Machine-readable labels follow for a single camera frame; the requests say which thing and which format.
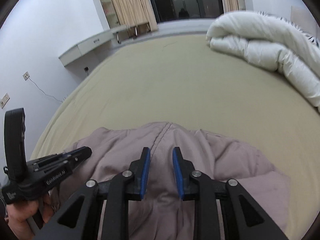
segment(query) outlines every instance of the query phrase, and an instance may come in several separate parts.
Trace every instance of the black and white striped fabric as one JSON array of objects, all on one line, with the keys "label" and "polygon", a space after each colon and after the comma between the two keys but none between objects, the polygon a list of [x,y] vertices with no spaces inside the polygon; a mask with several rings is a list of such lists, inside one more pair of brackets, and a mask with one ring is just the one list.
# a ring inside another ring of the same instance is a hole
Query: black and white striped fabric
[{"label": "black and white striped fabric", "polygon": [[267,17],[273,17],[273,18],[279,19],[281,21],[284,21],[287,24],[292,25],[298,31],[303,33],[313,45],[317,46],[320,49],[320,41],[315,36],[312,36],[310,33],[308,33],[306,30],[302,29],[299,25],[295,24],[294,22],[291,22],[291,21],[287,20],[284,17],[279,17],[277,15],[274,15],[274,14],[271,14],[271,13],[267,13],[267,12],[260,11],[260,12],[258,12],[258,14],[261,14],[261,15],[267,16]]}]

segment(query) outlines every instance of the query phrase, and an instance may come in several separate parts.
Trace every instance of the triangular cutout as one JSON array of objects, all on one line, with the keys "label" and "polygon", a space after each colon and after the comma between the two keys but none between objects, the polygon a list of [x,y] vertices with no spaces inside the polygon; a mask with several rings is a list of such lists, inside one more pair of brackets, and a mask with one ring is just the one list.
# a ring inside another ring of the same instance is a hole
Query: triangular cutout
[{"label": "triangular cutout", "polygon": [[263,218],[243,195],[239,195],[239,201],[244,214],[245,223],[248,227],[253,227],[264,222]]},{"label": "triangular cutout", "polygon": [[83,202],[84,196],[80,196],[59,218],[58,223],[69,228],[75,228]]}]

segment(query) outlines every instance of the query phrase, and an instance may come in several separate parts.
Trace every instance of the blue rubber pad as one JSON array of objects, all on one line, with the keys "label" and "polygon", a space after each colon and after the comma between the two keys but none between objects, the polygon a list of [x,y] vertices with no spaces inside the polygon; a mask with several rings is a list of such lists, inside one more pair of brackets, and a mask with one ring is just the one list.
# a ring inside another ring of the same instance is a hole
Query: blue rubber pad
[{"label": "blue rubber pad", "polygon": [[140,190],[141,199],[143,199],[147,190],[149,167],[150,167],[150,149],[148,149],[147,157],[143,165],[143,171],[141,176],[141,190]]},{"label": "blue rubber pad", "polygon": [[175,149],[173,149],[173,152],[172,152],[172,163],[173,163],[174,176],[176,178],[178,194],[179,194],[179,197],[183,199],[184,197],[183,179],[182,179],[182,174],[181,174],[177,153]]}]

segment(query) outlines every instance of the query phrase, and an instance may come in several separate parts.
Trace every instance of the electrical socket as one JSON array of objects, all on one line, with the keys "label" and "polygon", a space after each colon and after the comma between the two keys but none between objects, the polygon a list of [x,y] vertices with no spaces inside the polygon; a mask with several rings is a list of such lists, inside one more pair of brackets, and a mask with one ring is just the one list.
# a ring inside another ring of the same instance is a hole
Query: electrical socket
[{"label": "electrical socket", "polygon": [[6,93],[4,95],[4,97],[0,100],[0,107],[3,108],[9,99],[10,99],[10,97],[9,97],[8,93]]},{"label": "electrical socket", "polygon": [[27,80],[30,77],[28,71],[23,74],[24,80]]}]

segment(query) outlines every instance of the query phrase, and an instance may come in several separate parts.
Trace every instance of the mattress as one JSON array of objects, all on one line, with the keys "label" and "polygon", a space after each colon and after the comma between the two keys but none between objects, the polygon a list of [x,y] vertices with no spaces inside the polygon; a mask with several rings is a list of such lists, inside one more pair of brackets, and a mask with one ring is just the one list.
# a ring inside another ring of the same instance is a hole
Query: mattress
[{"label": "mattress", "polygon": [[33,159],[98,127],[169,121],[237,138],[291,178],[286,235],[301,239],[320,210],[320,116],[281,76],[213,52],[205,35],[153,39],[104,60],[61,104]]}]

